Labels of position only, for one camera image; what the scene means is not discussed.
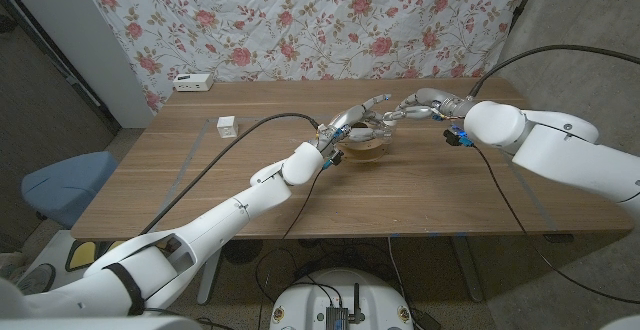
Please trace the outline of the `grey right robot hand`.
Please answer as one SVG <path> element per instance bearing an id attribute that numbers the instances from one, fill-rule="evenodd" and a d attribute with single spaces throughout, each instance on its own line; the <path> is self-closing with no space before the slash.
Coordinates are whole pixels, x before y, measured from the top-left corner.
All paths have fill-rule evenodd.
<path id="1" fill-rule="evenodd" d="M 473 98 L 462 98 L 434 88 L 422 88 L 402 100 L 399 105 L 383 115 L 384 121 L 403 118 L 443 120 L 463 119 L 476 102 Z"/>

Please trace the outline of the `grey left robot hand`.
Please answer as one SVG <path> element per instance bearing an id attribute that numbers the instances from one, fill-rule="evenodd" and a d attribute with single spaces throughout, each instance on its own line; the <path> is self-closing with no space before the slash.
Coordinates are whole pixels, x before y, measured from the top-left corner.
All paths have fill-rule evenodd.
<path id="1" fill-rule="evenodd" d="M 339 113 L 328 125 L 321 125 L 318 128 L 316 149 L 327 157 L 334 151 L 336 144 L 345 139 L 365 142 L 379 138 L 384 143 L 389 143 L 393 127 L 384 122 L 382 114 L 372 111 L 371 108 L 390 97 L 390 94 L 381 94 L 370 98 Z"/>

